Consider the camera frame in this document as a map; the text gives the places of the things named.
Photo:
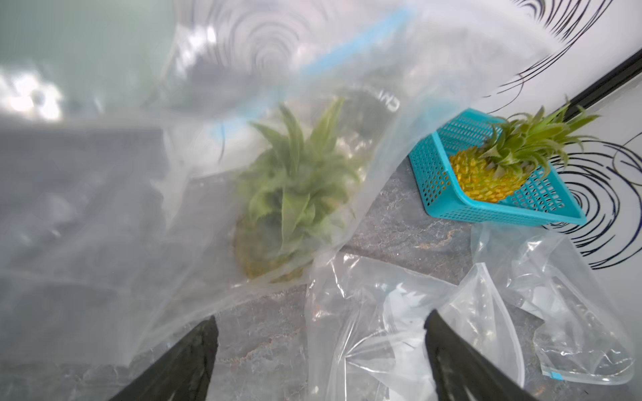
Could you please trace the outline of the clear zip-top bag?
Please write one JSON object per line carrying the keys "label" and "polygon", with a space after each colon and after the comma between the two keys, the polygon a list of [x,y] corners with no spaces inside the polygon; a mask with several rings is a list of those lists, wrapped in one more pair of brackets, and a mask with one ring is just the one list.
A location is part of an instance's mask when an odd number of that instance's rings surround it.
{"label": "clear zip-top bag", "polygon": [[600,385],[633,379],[634,342],[568,237],[483,222],[471,229],[471,255],[486,265],[505,302],[542,320],[533,347],[543,375]]}
{"label": "clear zip-top bag", "polygon": [[229,170],[192,165],[199,130],[149,98],[141,35],[150,1],[1,4],[1,359],[127,365],[202,314],[272,292],[292,268],[250,280],[234,255],[237,179],[284,133],[286,105],[309,135],[338,98],[338,147],[361,183],[335,214],[352,236],[423,135],[548,57],[559,42],[511,1],[443,1],[416,53],[345,80],[303,85],[244,122],[253,140]]}
{"label": "clear zip-top bag", "polygon": [[484,264],[475,264],[453,285],[338,253],[310,274],[305,305],[309,399],[436,399],[424,329],[432,311],[523,385],[518,334]]}

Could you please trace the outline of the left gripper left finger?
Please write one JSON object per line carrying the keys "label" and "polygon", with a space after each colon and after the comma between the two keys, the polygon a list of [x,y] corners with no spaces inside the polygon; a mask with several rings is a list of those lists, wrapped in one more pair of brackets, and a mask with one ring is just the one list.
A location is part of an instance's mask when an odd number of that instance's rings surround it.
{"label": "left gripper left finger", "polygon": [[204,400],[217,356],[215,317],[200,322],[113,400]]}

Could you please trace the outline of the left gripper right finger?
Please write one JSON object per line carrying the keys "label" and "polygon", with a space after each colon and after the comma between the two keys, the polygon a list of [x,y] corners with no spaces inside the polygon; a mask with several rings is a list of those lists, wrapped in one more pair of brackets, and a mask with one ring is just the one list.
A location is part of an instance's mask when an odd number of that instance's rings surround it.
{"label": "left gripper right finger", "polygon": [[535,401],[460,337],[436,309],[428,315],[424,329],[439,401]]}

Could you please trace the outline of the yellow pineapple green crown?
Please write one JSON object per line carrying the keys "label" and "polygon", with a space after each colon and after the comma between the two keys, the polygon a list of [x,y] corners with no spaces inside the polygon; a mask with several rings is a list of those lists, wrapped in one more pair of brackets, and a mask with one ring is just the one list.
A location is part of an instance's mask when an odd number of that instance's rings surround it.
{"label": "yellow pineapple green crown", "polygon": [[498,203],[519,190],[538,169],[551,172],[550,160],[558,158],[563,166],[570,161],[566,147],[593,136],[575,132],[600,118],[580,107],[579,114],[565,120],[570,104],[547,113],[516,113],[492,123],[493,134],[482,145],[461,150],[449,157],[463,192],[479,202]]}

